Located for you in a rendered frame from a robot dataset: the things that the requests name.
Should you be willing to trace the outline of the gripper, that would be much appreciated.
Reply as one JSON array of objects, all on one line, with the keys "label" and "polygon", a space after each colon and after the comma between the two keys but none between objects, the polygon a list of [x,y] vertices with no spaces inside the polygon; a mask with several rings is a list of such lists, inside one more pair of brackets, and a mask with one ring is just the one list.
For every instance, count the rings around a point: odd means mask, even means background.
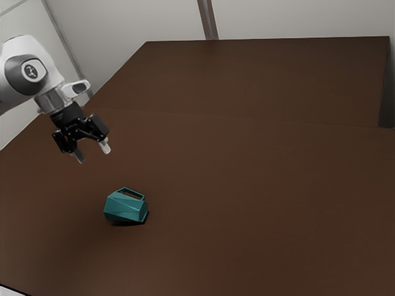
[{"label": "gripper", "polygon": [[77,144],[81,139],[92,139],[99,144],[105,154],[111,152],[108,144],[109,128],[95,113],[86,118],[77,102],[53,112],[50,114],[50,119],[57,128],[52,133],[52,138],[59,150],[75,157],[79,163],[85,163],[85,156]]}]

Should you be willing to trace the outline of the teal faceted mug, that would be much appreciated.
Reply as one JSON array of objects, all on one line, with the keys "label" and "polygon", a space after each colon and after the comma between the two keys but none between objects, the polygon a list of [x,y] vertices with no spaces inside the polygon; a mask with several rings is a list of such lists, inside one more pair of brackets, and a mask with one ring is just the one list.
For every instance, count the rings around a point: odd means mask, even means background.
[{"label": "teal faceted mug", "polygon": [[103,213],[107,221],[143,223],[148,203],[144,194],[122,187],[107,196]]}]

